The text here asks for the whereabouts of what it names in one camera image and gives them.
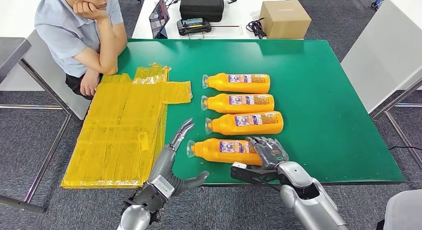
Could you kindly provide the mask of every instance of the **black case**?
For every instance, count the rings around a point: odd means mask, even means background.
[[[180,16],[182,19],[198,18],[208,22],[220,22],[223,17],[223,0],[181,0]]]

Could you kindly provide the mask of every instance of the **light blue shirt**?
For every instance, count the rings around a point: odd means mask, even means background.
[[[112,25],[123,22],[118,0],[107,0]],[[86,47],[100,51],[97,23],[73,12],[65,0],[41,0],[35,14],[35,29],[50,49],[54,60],[74,77],[81,77],[87,67],[73,57]]]

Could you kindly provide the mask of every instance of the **product label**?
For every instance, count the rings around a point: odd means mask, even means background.
[[[265,105],[270,103],[268,95],[230,95],[230,105]]]
[[[261,125],[277,123],[275,113],[254,114],[254,115],[237,115],[234,117],[236,126]]]
[[[265,75],[229,75],[228,82],[231,83],[264,83]]]
[[[220,141],[221,153],[256,153],[255,149],[249,143],[244,145],[240,141]]]

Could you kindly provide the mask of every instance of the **plastic bottle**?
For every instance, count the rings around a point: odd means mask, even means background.
[[[212,87],[222,92],[243,92],[266,94],[270,90],[270,77],[266,74],[226,74],[204,75],[202,87]]]
[[[252,112],[270,112],[274,110],[274,98],[269,94],[218,94],[215,97],[202,96],[201,109],[219,113],[238,114]]]
[[[203,142],[189,140],[186,148],[188,157],[201,157],[206,161],[251,165],[262,165],[259,155],[246,140],[207,139]]]
[[[220,118],[205,119],[205,132],[224,135],[277,134],[283,129],[283,118],[279,112],[248,114],[225,114]]]

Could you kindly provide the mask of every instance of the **tablet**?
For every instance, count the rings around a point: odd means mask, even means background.
[[[160,37],[164,26],[169,21],[169,12],[167,11],[166,3],[160,0],[155,6],[151,15],[149,16],[149,23],[151,25],[152,38],[157,39]]]

